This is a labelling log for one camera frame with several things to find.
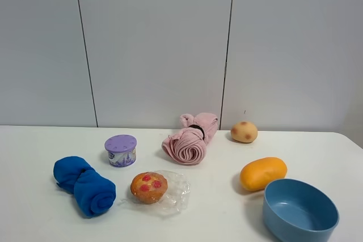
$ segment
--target purple lid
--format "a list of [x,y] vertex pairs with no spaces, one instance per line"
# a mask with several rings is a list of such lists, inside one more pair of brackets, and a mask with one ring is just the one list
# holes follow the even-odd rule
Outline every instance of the purple lid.
[[128,152],[136,147],[136,143],[134,136],[122,134],[109,138],[105,142],[104,148],[112,153]]

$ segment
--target white table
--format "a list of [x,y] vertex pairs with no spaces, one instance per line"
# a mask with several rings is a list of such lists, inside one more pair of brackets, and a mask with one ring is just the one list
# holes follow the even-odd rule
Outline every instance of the white table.
[[[336,204],[340,223],[333,241],[363,241],[363,150],[336,133],[261,131],[244,145],[218,131],[199,165],[172,162],[161,142],[172,133],[160,129],[101,129],[0,126],[0,241],[277,241],[264,227],[263,192],[246,194],[238,182],[247,163],[276,156],[287,177],[325,192]],[[137,160],[126,168],[108,165],[104,142],[116,134],[137,138]],[[54,162],[78,155],[116,184],[111,209],[96,218],[81,216],[74,198],[57,188]],[[160,218],[124,209],[132,178],[165,169],[191,183],[189,205],[181,214]]]

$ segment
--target toy food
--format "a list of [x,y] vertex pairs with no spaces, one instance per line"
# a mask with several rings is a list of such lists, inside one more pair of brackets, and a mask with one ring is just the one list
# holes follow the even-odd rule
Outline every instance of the toy food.
[[248,121],[239,122],[231,129],[232,138],[243,143],[252,143],[257,138],[257,134],[255,124]]
[[141,202],[151,204],[161,199],[168,189],[168,182],[163,175],[145,172],[132,180],[130,189]]
[[239,175],[240,183],[248,191],[264,189],[271,181],[283,179],[288,168],[284,161],[275,157],[267,157],[250,162]]

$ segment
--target purple and white tin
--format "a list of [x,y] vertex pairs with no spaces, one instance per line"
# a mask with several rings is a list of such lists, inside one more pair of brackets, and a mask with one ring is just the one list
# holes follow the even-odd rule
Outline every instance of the purple and white tin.
[[127,167],[136,161],[136,138],[131,135],[116,135],[109,138],[104,148],[108,151],[108,160],[114,167]]

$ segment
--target plastic wrapper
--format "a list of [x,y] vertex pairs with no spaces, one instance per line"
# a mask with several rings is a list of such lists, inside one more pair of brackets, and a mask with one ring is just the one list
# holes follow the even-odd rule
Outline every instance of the plastic wrapper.
[[185,210],[190,194],[190,185],[185,176],[165,170],[153,172],[163,175],[168,182],[168,188],[158,202],[144,204],[129,192],[128,198],[122,199],[119,205],[123,208],[159,216],[175,215]]

